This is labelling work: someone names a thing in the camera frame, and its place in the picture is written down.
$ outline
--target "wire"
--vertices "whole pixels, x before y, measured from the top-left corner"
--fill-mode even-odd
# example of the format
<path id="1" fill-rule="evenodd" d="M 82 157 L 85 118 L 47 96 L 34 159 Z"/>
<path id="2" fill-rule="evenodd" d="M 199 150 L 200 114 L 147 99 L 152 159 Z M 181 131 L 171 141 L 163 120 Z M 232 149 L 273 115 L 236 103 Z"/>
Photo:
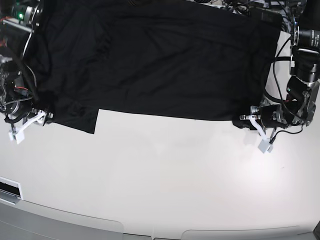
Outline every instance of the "wire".
<path id="1" fill-rule="evenodd" d="M 238 13 L 238 14 L 241 14 L 241 15 L 245 15 L 247 17 L 249 17 L 249 7 L 247 5 L 244 5 L 243 7 L 245 7 L 245 9 L 242 9 L 242 8 L 235 8 L 234 10 Z"/>
<path id="2" fill-rule="evenodd" d="M 237 9 L 237 8 L 239 8 L 239 7 L 242 7 L 242 6 L 244 6 L 244 5 L 247 5 L 247 4 L 249 4 L 249 3 L 256 2 L 256 1 L 258 1 L 258 0 L 251 0 L 251 1 L 248 1 L 248 2 L 245 2 L 245 3 L 242 3 L 242 4 L 240 4 L 239 6 L 236 6 L 233 10 L 235 10 L 235 9 Z"/>
<path id="3" fill-rule="evenodd" d="M 287 16 L 282 15 L 283 19 L 287 20 L 287 22 L 292 25 L 291 19 L 289 19 Z"/>
<path id="4" fill-rule="evenodd" d="M 281 99 L 281 104 L 282 104 L 282 106 L 285 108 L 285 110 L 286 110 L 289 114 L 295 116 L 295 117 L 298 118 L 300 121 L 303 121 L 300 116 L 298 116 L 297 114 L 291 112 L 291 111 L 287 108 L 287 106 L 286 106 L 286 104 L 285 104 L 285 100 L 284 100 L 284 98 L 283 98 L 283 96 L 282 96 L 281 89 L 280 89 L 280 85 L 279 85 L 279 82 L 278 82 L 278 79 L 277 79 L 277 75 L 276 75 L 276 62 L 278 61 L 278 58 L 279 58 L 280 53 L 281 53 L 282 50 L 285 48 L 285 46 L 286 46 L 287 43 L 290 41 L 290 39 L 291 39 L 291 37 L 289 37 L 289 38 L 285 41 L 285 43 L 283 44 L 283 46 L 281 47 L 280 51 L 278 52 L 278 54 L 276 55 L 276 57 L 275 57 L 275 59 L 274 59 L 274 62 L 273 62 L 273 76 L 274 76 L 274 80 L 275 80 L 276 86 L 277 86 L 278 91 L 279 91 L 279 95 L 280 95 L 280 99 Z"/>
<path id="5" fill-rule="evenodd" d="M 17 87 L 15 87 L 14 89 L 16 89 L 16 90 L 26 90 L 26 91 L 29 91 L 28 88 L 25 88 L 25 87 L 22 87 L 22 86 L 17 86 Z"/>
<path id="6" fill-rule="evenodd" d="M 6 40 L 3 39 L 2 41 L 0 41 L 0 47 L 2 46 L 7 46 Z"/>
<path id="7" fill-rule="evenodd" d="M 290 61 L 290 60 L 291 60 L 291 57 L 289 57 L 289 56 L 279 56 L 276 61 L 277 61 L 277 62 L 281 62 L 281 61 Z M 267 63 L 264 68 L 268 68 L 268 67 L 270 68 L 269 63 Z M 264 93 L 264 95 L 266 96 L 266 98 L 268 98 L 268 99 L 271 100 L 272 102 L 275 102 L 275 103 L 278 103 L 278 104 L 282 104 L 281 99 L 275 98 L 275 97 L 271 96 L 271 95 L 267 92 L 267 90 L 266 90 L 266 82 L 265 82 L 265 78 L 264 78 L 264 77 L 261 78 L 261 87 L 262 87 L 263 93 Z"/>
<path id="8" fill-rule="evenodd" d="M 35 85 L 35 87 L 37 87 L 37 78 L 36 78 L 36 75 L 35 75 L 34 71 L 32 71 L 31 67 L 29 67 L 26 63 L 25 63 L 25 65 L 30 70 L 30 72 L 32 73 L 33 78 L 34 78 L 34 85 Z"/>
<path id="9" fill-rule="evenodd" d="M 276 137 L 277 137 L 278 134 L 280 134 L 280 133 L 286 133 L 286 134 L 296 135 L 296 134 L 302 133 L 303 130 L 304 130 L 304 125 L 301 125 L 301 130 L 298 131 L 298 132 L 290 132 L 290 131 L 285 131 L 285 130 L 278 131 L 278 132 L 274 135 L 274 137 L 270 140 L 270 144 L 273 144 L 273 143 L 275 142 Z"/>
<path id="10" fill-rule="evenodd" d="M 232 5 L 232 2 L 230 2 L 228 5 L 224 6 L 223 9 L 228 9 Z"/>
<path id="11" fill-rule="evenodd" d="M 7 20 L 7 19 L 12 19 L 12 17 L 11 16 L 5 16 L 5 17 L 0 19 L 0 23 L 2 23 L 3 20 Z"/>
<path id="12" fill-rule="evenodd" d="M 32 92 L 34 101 L 38 102 L 39 95 L 38 95 L 37 88 L 36 88 L 35 84 L 33 83 L 33 81 L 31 80 L 31 78 L 29 77 L 29 73 L 28 73 L 27 69 L 25 68 L 24 63 L 8 46 L 5 46 L 4 50 L 6 51 L 5 53 L 8 54 L 13 59 L 13 61 L 18 65 L 18 67 L 21 70 L 22 75 L 24 76 L 24 79 L 28 85 L 28 89 Z"/>
<path id="13" fill-rule="evenodd" d="M 23 102 L 23 101 L 28 101 L 28 100 L 31 100 L 33 97 L 27 97 L 27 98 L 22 98 L 22 99 L 17 99 L 17 100 L 14 100 L 14 101 L 9 101 L 9 102 L 6 102 L 5 104 L 3 105 L 0 105 L 0 108 L 2 107 L 5 107 L 9 104 L 14 104 L 14 103 L 19 103 L 19 102 Z"/>
<path id="14" fill-rule="evenodd" d="M 279 5 L 280 7 L 282 8 L 282 10 L 284 11 L 285 15 L 287 16 L 288 20 L 291 22 L 291 17 L 288 15 L 286 9 L 284 6 L 282 6 L 282 4 L 278 1 L 278 0 L 275 0 Z"/>
<path id="15" fill-rule="evenodd" d="M 289 32 L 289 28 L 288 28 L 288 26 L 286 25 L 286 23 L 285 23 L 284 21 L 282 22 L 281 27 L 283 27 L 283 30 L 284 30 L 286 33 L 288 33 L 288 34 L 290 33 L 290 32 Z"/>

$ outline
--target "white table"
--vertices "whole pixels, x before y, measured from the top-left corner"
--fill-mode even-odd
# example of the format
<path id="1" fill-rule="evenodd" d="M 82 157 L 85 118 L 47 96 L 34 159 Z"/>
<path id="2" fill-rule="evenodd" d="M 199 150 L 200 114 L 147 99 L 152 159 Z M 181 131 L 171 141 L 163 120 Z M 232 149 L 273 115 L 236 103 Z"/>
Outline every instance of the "white table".
<path id="1" fill-rule="evenodd" d="M 289 53 L 287 45 L 282 56 Z M 285 93 L 289 63 L 276 69 Z M 267 89 L 277 96 L 273 77 Z M 28 202 L 18 208 L 54 215 L 35 203 L 118 221 L 125 233 L 181 239 L 188 230 L 294 226 L 305 233 L 320 220 L 318 113 L 303 133 L 279 135 L 265 155 L 255 132 L 231 122 L 101 110 L 94 135 L 32 126 L 16 145 L 0 121 L 0 176 L 21 183 Z"/>

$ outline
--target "white tabletop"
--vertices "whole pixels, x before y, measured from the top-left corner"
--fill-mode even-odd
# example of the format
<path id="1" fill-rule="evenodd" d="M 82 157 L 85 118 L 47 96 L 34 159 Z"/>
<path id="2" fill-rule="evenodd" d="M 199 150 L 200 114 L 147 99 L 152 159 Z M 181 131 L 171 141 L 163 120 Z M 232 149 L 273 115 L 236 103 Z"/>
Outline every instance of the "white tabletop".
<path id="1" fill-rule="evenodd" d="M 289 53 L 287 45 L 282 55 Z M 277 66 L 285 93 L 289 63 Z M 273 77 L 267 88 L 277 96 Z M 94 135 L 35 125 L 17 145 L 8 130 L 0 121 L 0 176 L 20 182 L 26 201 L 119 221 L 126 233 L 181 239 L 188 230 L 294 226 L 302 233 L 320 220 L 318 112 L 265 155 L 256 132 L 231 122 L 100 110 Z"/>

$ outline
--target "black garment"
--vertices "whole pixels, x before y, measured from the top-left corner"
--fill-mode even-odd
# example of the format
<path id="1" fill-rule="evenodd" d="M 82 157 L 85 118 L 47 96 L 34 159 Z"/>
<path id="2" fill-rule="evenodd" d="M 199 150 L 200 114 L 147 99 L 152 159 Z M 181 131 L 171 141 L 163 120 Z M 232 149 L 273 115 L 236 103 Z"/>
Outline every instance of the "black garment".
<path id="1" fill-rule="evenodd" d="M 54 3 L 28 62 L 59 124 L 93 133 L 98 109 L 229 121 L 262 98 L 275 28 L 184 0 Z"/>

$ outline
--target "white plastic part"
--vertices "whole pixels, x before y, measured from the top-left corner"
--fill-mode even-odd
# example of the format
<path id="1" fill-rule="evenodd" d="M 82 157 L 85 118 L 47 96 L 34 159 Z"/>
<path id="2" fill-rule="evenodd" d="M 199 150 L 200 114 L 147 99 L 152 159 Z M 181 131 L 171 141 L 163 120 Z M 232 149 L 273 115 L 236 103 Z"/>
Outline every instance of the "white plastic part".
<path id="1" fill-rule="evenodd" d="M 266 152 L 271 153 L 271 151 L 274 149 L 274 146 L 270 143 L 270 138 L 267 137 L 267 135 L 265 134 L 265 132 L 262 129 L 262 127 L 257 123 L 256 117 L 257 116 L 255 116 L 255 115 L 250 115 L 249 116 L 249 120 L 250 120 L 251 124 L 257 129 L 257 131 L 259 132 L 260 136 L 262 137 L 262 141 L 259 144 L 258 148 L 264 154 Z"/>
<path id="2" fill-rule="evenodd" d="M 15 127 L 12 128 L 9 131 L 9 138 L 11 141 L 16 140 L 17 144 L 20 144 L 23 140 L 25 140 L 25 134 L 24 131 L 30 127 L 35 122 L 41 122 L 41 118 L 46 116 L 46 112 L 40 110 L 36 116 L 29 119 L 25 124 L 23 124 L 21 127 Z"/>

